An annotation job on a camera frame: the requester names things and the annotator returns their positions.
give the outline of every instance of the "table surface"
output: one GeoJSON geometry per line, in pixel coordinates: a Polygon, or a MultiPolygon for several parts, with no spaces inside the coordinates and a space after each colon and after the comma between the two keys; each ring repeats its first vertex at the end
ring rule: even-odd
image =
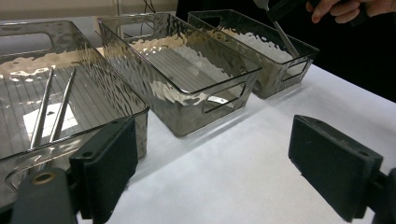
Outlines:
{"type": "MultiPolygon", "coordinates": [[[[108,223],[345,223],[288,157],[294,115],[320,119],[396,167],[396,104],[314,65],[303,82],[176,138],[151,111],[148,155],[108,223]]],[[[371,223],[369,208],[363,219],[371,223]]],[[[91,223],[81,220],[79,223],[91,223]]]]}

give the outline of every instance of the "screw hole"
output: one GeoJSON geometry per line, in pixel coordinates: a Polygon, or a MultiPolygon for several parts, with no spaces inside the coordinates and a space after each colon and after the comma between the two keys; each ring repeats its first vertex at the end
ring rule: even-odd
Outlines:
{"type": "Polygon", "coordinates": [[[366,156],[366,157],[370,156],[367,152],[359,151],[359,153],[360,153],[361,155],[363,155],[363,156],[366,156]]]}
{"type": "Polygon", "coordinates": [[[259,81],[256,81],[253,86],[253,91],[260,92],[262,90],[262,85],[259,81]]]}
{"type": "Polygon", "coordinates": [[[55,178],[55,173],[43,173],[33,178],[33,184],[42,185],[50,182],[53,178],[55,178]]]}

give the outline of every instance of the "clear plastic bin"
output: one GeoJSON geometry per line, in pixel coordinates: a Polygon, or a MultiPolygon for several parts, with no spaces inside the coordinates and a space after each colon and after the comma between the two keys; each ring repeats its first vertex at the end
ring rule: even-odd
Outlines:
{"type": "Polygon", "coordinates": [[[106,59],[177,137],[243,107],[261,70],[168,13],[98,21],[106,59]],[[126,34],[143,24],[145,35],[126,34]]]}
{"type": "Polygon", "coordinates": [[[253,88],[262,99],[300,83],[319,53],[289,36],[300,54],[293,59],[276,29],[230,9],[191,11],[188,23],[263,67],[253,88]]]}
{"type": "Polygon", "coordinates": [[[0,207],[12,202],[21,170],[68,156],[113,119],[134,115],[139,158],[147,152],[148,104],[118,75],[71,21],[0,26],[0,207]],[[31,148],[43,92],[53,68],[43,134],[31,148]],[[50,133],[76,69],[62,131],[50,133]]]}

